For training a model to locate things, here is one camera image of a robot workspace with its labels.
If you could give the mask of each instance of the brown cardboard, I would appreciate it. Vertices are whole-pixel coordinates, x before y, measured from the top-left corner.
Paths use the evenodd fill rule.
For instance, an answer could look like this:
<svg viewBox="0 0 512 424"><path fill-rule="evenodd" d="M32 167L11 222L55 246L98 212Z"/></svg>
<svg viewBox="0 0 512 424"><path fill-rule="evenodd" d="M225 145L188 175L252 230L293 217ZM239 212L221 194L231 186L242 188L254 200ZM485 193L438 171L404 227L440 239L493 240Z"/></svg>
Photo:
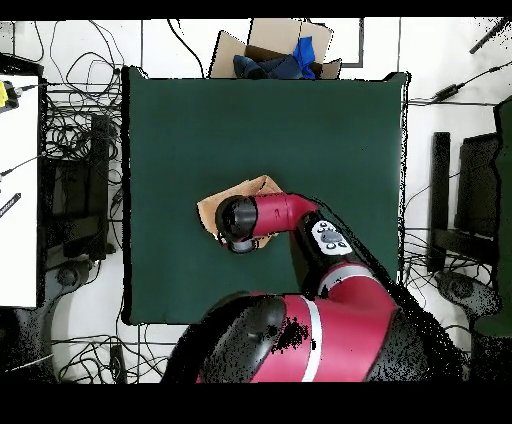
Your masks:
<svg viewBox="0 0 512 424"><path fill-rule="evenodd" d="M210 77L236 78L235 68L233 67L233 56L236 54L240 56L245 54L245 44L226 31L220 31L215 56L212 59Z"/></svg>
<svg viewBox="0 0 512 424"><path fill-rule="evenodd" d="M325 26L288 18L254 18L247 45L220 31L210 67L210 78L236 78L233 56L247 56L256 62L293 54L300 37L313 37L315 62L310 65L316 78L337 79L341 59L324 64L333 31Z"/></svg>
<svg viewBox="0 0 512 424"><path fill-rule="evenodd" d="M253 19L247 45L292 54L297 46L300 26L301 22L288 18Z"/></svg>
<svg viewBox="0 0 512 424"><path fill-rule="evenodd" d="M197 203L197 211L203 227L217 238L218 230L215 225L215 211L220 202L229 196L254 196L256 194L280 193L282 190L275 181L268 175L262 175L253 180L245 180L242 183L221 191L217 194L207 197ZM258 240L258 248L263 248L274 236L265 237Z"/></svg>

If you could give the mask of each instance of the dark green mat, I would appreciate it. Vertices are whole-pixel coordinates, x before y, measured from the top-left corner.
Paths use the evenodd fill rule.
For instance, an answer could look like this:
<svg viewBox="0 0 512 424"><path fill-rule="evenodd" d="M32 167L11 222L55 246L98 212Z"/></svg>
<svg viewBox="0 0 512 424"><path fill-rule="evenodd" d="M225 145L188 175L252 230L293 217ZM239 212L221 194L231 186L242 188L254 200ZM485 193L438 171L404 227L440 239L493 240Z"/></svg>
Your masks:
<svg viewBox="0 0 512 424"><path fill-rule="evenodd" d="M494 109L501 149L496 157L499 176L499 261L496 272L503 306L497 315L477 320L475 329L485 336L512 337L512 97Z"/></svg>
<svg viewBox="0 0 512 424"><path fill-rule="evenodd" d="M286 235L234 255L199 223L199 200L260 175L327 203L394 277L406 80L148 80L130 69L123 319L188 324L232 292L297 292Z"/></svg>

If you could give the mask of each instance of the white stripe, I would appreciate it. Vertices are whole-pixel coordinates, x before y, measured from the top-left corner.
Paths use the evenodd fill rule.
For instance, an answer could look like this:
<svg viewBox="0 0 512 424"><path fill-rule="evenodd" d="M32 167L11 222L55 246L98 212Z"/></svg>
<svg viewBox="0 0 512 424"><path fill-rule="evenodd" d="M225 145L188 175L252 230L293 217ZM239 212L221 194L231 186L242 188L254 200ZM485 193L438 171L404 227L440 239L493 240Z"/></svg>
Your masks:
<svg viewBox="0 0 512 424"><path fill-rule="evenodd" d="M326 287L327 290L331 290L336 284L341 283L349 277L369 277L377 281L368 268L361 265L347 265L337 268L327 275L318 287L318 294L320 295L322 293L324 287Z"/></svg>
<svg viewBox="0 0 512 424"><path fill-rule="evenodd" d="M303 383L312 382L316 376L316 372L320 365L320 356L322 356L322 323L320 321L320 313L314 302L301 296L306 302L309 309L309 316L311 317L311 349L309 351L308 365L302 377Z"/></svg>

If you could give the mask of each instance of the button panel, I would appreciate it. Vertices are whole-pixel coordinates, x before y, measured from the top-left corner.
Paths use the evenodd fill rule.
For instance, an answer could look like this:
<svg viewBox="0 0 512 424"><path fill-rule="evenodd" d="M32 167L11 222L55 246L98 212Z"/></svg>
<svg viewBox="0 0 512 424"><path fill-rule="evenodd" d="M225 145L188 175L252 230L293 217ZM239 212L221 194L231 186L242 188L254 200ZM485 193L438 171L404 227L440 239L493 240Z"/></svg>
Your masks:
<svg viewBox="0 0 512 424"><path fill-rule="evenodd" d="M322 253L326 255L347 255L352 252L343 235L329 221L318 221L312 228L312 234Z"/></svg>

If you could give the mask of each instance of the blue fabric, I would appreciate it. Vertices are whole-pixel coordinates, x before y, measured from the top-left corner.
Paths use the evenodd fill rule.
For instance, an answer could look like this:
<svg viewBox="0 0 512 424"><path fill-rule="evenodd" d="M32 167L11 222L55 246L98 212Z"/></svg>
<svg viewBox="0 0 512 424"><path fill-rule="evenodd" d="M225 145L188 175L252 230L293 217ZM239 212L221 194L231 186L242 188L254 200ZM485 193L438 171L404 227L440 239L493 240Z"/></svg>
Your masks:
<svg viewBox="0 0 512 424"><path fill-rule="evenodd" d="M300 79L302 71L293 56L256 63L254 60L235 55L233 57L235 74L238 78L247 79Z"/></svg>
<svg viewBox="0 0 512 424"><path fill-rule="evenodd" d="M303 78L315 79L315 74L309 67L315 61L315 52L313 51L313 37L303 37L299 39L297 47L293 52L293 57L297 61Z"/></svg>

